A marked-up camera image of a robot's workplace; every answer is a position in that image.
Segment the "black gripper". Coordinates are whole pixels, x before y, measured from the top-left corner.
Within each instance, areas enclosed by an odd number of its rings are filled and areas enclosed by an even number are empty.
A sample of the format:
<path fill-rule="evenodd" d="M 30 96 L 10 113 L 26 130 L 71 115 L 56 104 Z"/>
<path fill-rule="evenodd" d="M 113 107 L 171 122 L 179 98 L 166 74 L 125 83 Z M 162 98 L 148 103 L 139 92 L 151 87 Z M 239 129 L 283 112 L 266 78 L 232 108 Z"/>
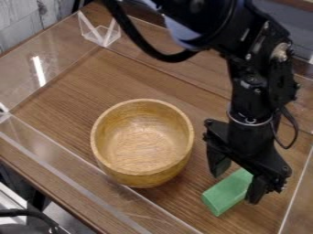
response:
<path fill-rule="evenodd" d="M 252 175 L 246 201 L 256 205 L 264 194 L 281 192 L 291 176 L 291 168 L 279 155 L 275 144 L 289 149 L 277 138 L 281 114 L 255 122 L 230 118 L 228 122 L 204 120 L 206 159 L 208 170 L 219 177 L 231 162 Z"/>

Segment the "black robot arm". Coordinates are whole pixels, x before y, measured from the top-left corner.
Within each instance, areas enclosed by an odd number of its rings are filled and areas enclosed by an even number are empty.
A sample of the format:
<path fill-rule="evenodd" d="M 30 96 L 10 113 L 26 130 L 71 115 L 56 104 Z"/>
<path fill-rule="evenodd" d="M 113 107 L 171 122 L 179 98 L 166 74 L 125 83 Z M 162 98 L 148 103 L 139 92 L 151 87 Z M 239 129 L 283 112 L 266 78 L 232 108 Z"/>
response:
<path fill-rule="evenodd" d="M 204 120 L 210 173 L 231 164 L 251 174 L 246 200 L 281 192 L 291 168 L 277 152 L 279 120 L 297 124 L 286 105 L 299 84 L 291 70 L 290 33 L 251 0 L 145 0 L 163 14 L 175 41 L 190 50 L 212 49 L 226 60 L 232 85 L 227 122 Z"/>

